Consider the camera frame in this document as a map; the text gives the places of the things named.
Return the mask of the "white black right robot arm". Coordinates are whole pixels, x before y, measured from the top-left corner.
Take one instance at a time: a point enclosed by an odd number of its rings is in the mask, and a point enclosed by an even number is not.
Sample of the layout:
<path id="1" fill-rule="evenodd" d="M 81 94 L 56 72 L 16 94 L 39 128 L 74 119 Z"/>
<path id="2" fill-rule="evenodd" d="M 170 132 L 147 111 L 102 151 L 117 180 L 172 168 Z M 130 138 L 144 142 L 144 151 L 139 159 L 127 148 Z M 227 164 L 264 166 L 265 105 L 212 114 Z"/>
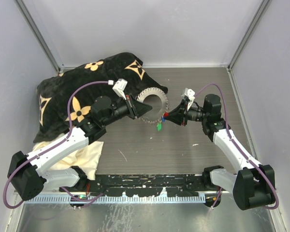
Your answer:
<path id="1" fill-rule="evenodd" d="M 204 134 L 223 152 L 236 172 L 232 174 L 219 165 L 204 168 L 204 188 L 214 190 L 220 187 L 228 191 L 241 210 L 277 206 L 274 169 L 262 165 L 239 143 L 221 116 L 220 97 L 206 95 L 202 107 L 192 107 L 193 103 L 193 97 L 185 95 L 175 109 L 164 114 L 164 119 L 179 126 L 185 126 L 189 121 L 201 122 Z"/>

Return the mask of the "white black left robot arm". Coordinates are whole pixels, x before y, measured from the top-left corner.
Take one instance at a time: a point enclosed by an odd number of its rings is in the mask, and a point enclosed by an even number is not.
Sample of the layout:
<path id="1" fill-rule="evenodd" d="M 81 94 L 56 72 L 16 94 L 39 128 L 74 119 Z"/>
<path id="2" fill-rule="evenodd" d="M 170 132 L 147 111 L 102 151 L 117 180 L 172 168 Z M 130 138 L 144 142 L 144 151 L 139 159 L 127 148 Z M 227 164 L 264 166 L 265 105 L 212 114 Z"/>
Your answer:
<path id="1" fill-rule="evenodd" d="M 16 152 L 11 159 L 8 180 L 20 195 L 28 201 L 44 189 L 72 187 L 83 191 L 87 187 L 85 173 L 74 166 L 65 170 L 50 168 L 72 152 L 84 148 L 106 134 L 106 126 L 123 117 L 137 119 L 152 110 L 152 106 L 137 101 L 131 95 L 113 102 L 107 96 L 98 97 L 89 114 L 72 130 L 49 145 L 24 154 Z"/>

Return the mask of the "green key tag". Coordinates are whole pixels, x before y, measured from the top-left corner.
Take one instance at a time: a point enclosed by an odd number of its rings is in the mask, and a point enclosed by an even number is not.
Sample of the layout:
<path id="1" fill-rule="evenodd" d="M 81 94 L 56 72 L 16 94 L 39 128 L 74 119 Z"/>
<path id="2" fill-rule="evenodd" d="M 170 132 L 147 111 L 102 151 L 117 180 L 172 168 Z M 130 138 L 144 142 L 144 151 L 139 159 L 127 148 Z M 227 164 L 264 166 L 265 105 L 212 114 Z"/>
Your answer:
<path id="1" fill-rule="evenodd" d="M 157 124 L 157 131 L 161 131 L 161 129 L 162 129 L 162 124 L 161 123 L 158 123 Z"/>

